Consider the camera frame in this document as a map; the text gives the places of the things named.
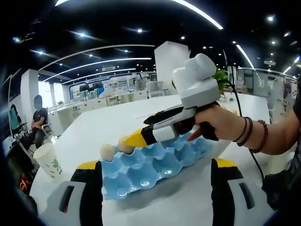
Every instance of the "window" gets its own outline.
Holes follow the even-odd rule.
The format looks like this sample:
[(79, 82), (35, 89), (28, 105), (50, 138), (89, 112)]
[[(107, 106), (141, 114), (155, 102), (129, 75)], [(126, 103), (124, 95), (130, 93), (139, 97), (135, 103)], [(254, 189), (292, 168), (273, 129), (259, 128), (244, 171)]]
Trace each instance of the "window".
[(42, 96), (44, 108), (53, 107), (49, 82), (39, 81), (39, 94)]
[(61, 85), (61, 83), (53, 83), (53, 86), (55, 90), (55, 102), (57, 105), (59, 105), (58, 102), (64, 102), (63, 86)]

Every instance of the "bracelet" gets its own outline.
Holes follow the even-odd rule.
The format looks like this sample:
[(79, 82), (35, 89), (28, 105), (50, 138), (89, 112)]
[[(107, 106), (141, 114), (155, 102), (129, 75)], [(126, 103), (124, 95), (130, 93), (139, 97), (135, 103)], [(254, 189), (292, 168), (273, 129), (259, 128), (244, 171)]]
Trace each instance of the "bracelet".
[(244, 145), (248, 141), (250, 135), (252, 134), (252, 130), (253, 130), (253, 121), (252, 121), (252, 119), (250, 119), (249, 117), (245, 117), (245, 118), (249, 120), (250, 127), (249, 127), (249, 131), (248, 131), (245, 139), (241, 143), (237, 144), (239, 147), (241, 147), (242, 145)]
[(262, 149), (263, 149), (263, 146), (265, 145), (265, 143), (267, 142), (268, 140), (268, 134), (269, 134), (269, 129), (268, 129), (268, 126), (267, 124), (265, 123), (265, 121), (263, 120), (258, 120), (259, 123), (261, 123), (263, 125), (263, 128), (264, 128), (264, 136), (263, 136), (263, 140), (259, 146), (259, 148), (257, 149), (249, 149), (250, 152), (253, 152), (253, 153), (259, 153)]
[(244, 128), (244, 131), (243, 131), (243, 133), (239, 136), (239, 138), (237, 138), (236, 140), (233, 140), (233, 142), (238, 141), (238, 140), (244, 135), (244, 133), (245, 133), (245, 131), (246, 131), (246, 118), (244, 118), (244, 120), (245, 120), (245, 128)]

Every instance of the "egg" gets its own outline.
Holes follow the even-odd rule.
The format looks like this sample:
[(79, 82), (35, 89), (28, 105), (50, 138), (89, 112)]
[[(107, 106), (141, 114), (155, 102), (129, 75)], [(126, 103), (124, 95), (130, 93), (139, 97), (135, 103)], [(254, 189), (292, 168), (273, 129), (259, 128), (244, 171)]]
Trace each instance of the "egg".
[(113, 161), (114, 155), (117, 153), (116, 149), (110, 144), (103, 144), (100, 147), (100, 157), (106, 161)]
[(125, 145), (123, 142), (128, 138), (128, 136), (122, 136), (119, 138), (118, 140), (118, 149), (121, 151), (121, 152), (124, 152), (126, 154), (131, 154), (133, 153), (134, 151), (134, 148), (135, 147), (132, 147), (132, 146), (129, 146), (129, 145)]

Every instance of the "black t-shirt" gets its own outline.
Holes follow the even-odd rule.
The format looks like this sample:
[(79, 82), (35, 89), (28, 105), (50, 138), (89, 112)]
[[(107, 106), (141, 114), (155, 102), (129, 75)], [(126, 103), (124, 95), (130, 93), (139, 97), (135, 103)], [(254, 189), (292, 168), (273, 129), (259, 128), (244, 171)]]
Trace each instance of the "black t-shirt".
[(45, 118), (45, 120), (43, 121), (43, 125), (46, 124), (47, 121), (47, 109), (46, 108), (41, 108), (40, 110), (36, 111), (33, 114), (33, 118), (32, 120), (34, 120), (34, 122), (40, 121), (41, 118)]

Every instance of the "wrist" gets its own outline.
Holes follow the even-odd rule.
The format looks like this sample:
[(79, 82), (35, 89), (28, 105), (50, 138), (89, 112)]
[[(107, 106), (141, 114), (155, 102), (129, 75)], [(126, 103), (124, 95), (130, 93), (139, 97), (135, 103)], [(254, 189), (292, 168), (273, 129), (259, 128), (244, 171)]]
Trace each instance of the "wrist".
[(246, 125), (246, 120), (243, 117), (236, 117), (233, 122), (233, 131), (231, 140), (235, 140), (236, 142), (241, 141), (244, 138), (245, 127), (248, 127), (248, 122)]

